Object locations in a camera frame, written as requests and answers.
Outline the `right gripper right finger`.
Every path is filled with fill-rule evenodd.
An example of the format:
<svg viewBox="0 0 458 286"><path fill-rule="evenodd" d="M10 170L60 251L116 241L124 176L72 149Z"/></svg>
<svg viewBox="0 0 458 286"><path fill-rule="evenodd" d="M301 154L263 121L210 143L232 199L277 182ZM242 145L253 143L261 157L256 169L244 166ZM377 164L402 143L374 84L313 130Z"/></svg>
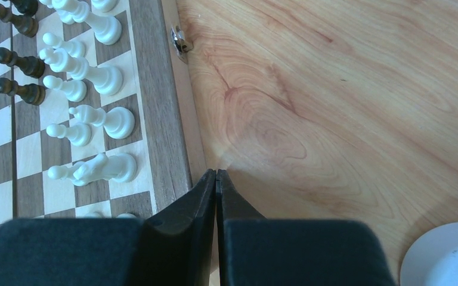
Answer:
<svg viewBox="0 0 458 286"><path fill-rule="evenodd" d="M216 176L218 250L223 285L265 285L268 247L265 218L234 186L229 173Z"/></svg>

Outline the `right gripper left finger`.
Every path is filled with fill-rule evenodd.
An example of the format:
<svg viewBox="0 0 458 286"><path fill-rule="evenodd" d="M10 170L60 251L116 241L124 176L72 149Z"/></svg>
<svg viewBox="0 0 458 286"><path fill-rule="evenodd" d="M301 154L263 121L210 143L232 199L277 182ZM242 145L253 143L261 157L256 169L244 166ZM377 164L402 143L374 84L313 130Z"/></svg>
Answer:
<svg viewBox="0 0 458 286"><path fill-rule="evenodd" d="M129 220L127 285L208 285L215 218L216 171L146 220Z"/></svg>

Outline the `wooden folding chess board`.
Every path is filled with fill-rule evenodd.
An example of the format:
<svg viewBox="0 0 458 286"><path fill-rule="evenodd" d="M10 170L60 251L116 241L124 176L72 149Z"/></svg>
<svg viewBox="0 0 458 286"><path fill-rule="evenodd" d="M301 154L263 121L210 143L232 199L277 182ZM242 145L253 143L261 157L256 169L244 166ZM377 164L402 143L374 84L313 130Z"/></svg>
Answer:
<svg viewBox="0 0 458 286"><path fill-rule="evenodd" d="M146 219L206 170L176 1L0 1L0 226Z"/></svg>

